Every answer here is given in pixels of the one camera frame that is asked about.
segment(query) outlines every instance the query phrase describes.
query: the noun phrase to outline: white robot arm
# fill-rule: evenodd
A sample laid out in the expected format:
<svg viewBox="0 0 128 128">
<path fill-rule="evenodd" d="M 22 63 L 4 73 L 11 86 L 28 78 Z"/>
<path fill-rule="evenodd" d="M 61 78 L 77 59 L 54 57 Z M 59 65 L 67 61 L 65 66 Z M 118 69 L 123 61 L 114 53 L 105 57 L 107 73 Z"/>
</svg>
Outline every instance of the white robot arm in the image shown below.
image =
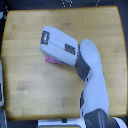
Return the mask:
<svg viewBox="0 0 128 128">
<path fill-rule="evenodd" d="M 45 26 L 40 50 L 59 62 L 75 66 L 85 87 L 80 96 L 79 119 L 39 120 L 38 125 L 78 125 L 82 128 L 127 128 L 118 118 L 109 118 L 109 100 L 102 71 L 100 55 L 96 46 L 87 39 L 80 45 L 60 30 Z"/>
</svg>

